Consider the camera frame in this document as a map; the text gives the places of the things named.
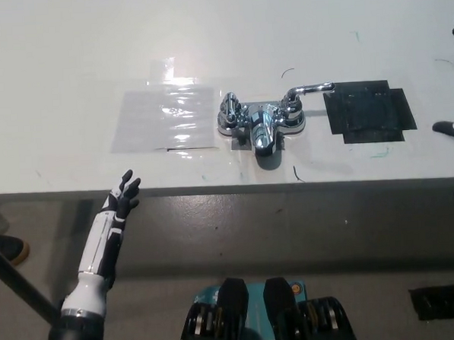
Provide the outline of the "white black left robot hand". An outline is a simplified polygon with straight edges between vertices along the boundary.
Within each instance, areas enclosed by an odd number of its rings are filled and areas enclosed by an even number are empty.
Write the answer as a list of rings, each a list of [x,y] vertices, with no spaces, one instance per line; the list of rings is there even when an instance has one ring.
[[[127,217],[139,204],[141,179],[126,171],[106,197],[86,239],[79,273],[98,276],[109,291],[116,280],[116,264],[125,232]]]

